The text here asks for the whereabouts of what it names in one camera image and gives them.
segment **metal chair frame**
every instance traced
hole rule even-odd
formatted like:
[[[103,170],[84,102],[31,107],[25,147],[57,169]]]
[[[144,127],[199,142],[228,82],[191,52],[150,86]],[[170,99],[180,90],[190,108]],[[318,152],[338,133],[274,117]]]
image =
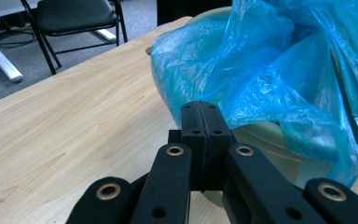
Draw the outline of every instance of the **metal chair frame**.
[[[39,28],[39,24],[37,22],[37,19],[34,17],[31,7],[29,6],[27,0],[21,0],[22,5],[25,8],[25,12],[28,18],[29,23],[31,24],[32,29],[34,30],[34,35],[36,36],[37,42],[39,43],[40,48],[42,49],[42,52],[46,58],[46,61],[48,63],[48,67],[51,71],[52,75],[56,75],[57,71],[56,68],[53,65],[53,62],[50,58],[49,55],[52,56],[52,58],[54,59],[55,63],[57,64],[57,68],[62,67],[60,61],[57,58],[57,54],[61,54],[61,53],[67,53],[67,52],[71,52],[71,51],[75,51],[75,50],[81,50],[81,49],[90,49],[90,48],[96,48],[96,47],[100,47],[100,46],[105,46],[105,45],[111,45],[114,44],[115,42],[106,42],[103,44],[97,44],[97,45],[91,45],[91,46],[86,46],[86,47],[81,47],[81,48],[76,48],[76,49],[66,49],[66,50],[61,50],[61,51],[57,51],[55,52],[53,50],[53,48],[51,47],[51,45],[48,42],[48,39],[46,38],[47,35],[45,35],[41,29]],[[59,34],[55,34],[55,35],[48,35],[48,36],[60,36],[60,35],[74,35],[74,34],[80,34],[80,33],[85,33],[85,32],[90,32],[90,31],[97,31],[97,30],[101,30],[101,29],[106,29],[106,28],[110,28],[113,26],[116,26],[116,44],[117,46],[119,45],[119,28],[118,26],[121,26],[121,30],[122,30],[122,34],[123,34],[123,38],[124,38],[124,42],[128,42],[128,38],[127,38],[127,32],[126,32],[126,27],[124,24],[124,17],[123,17],[123,11],[121,8],[121,4],[119,2],[119,0],[108,0],[109,3],[114,4],[115,5],[115,12],[117,14],[117,24],[112,24],[112,25],[108,25],[108,26],[98,26],[92,29],[83,29],[83,30],[78,30],[78,31],[73,31],[73,32],[65,32],[65,33],[59,33]]]

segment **plastic bag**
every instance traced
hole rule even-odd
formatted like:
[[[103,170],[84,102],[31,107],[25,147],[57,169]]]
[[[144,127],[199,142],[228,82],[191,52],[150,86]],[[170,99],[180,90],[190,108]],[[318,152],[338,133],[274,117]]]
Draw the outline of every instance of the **plastic bag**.
[[[350,187],[358,176],[358,148],[334,62],[356,117],[358,19],[347,20],[358,17],[357,4],[236,0],[229,16],[155,40],[158,91],[178,126],[181,105],[195,100],[218,105],[231,129],[278,121],[290,150],[330,164],[326,177]],[[354,8],[357,14],[346,14]]]

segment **black chair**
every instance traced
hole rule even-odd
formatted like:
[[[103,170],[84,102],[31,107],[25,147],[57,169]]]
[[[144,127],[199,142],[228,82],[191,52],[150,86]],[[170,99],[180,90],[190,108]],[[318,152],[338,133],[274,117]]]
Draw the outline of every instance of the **black chair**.
[[[54,52],[46,35],[72,35],[116,26],[116,44],[118,46],[118,26],[120,25],[124,42],[128,41],[120,0],[42,0],[37,4],[35,15],[26,0],[21,0],[21,2],[53,75],[56,74],[56,70],[48,51],[60,68],[62,66],[56,54],[114,44],[115,42],[107,41],[98,45]]]

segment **chair seat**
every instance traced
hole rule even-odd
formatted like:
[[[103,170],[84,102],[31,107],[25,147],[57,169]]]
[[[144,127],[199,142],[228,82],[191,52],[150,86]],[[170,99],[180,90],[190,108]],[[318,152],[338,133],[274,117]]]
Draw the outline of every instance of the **chair seat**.
[[[37,19],[45,35],[65,35],[117,25],[117,15],[106,0],[42,0],[37,4]]]

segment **table surface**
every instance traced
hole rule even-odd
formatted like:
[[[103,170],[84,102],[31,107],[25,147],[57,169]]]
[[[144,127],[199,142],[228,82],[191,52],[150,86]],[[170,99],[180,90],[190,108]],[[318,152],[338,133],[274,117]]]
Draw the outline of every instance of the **table surface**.
[[[189,18],[0,100],[0,223],[64,223],[94,181],[147,173],[168,130],[145,49]],[[190,223],[228,223],[192,193]]]
[[[34,8],[40,0],[27,0],[28,4]],[[0,0],[0,17],[12,13],[23,11],[24,7],[20,0]]]

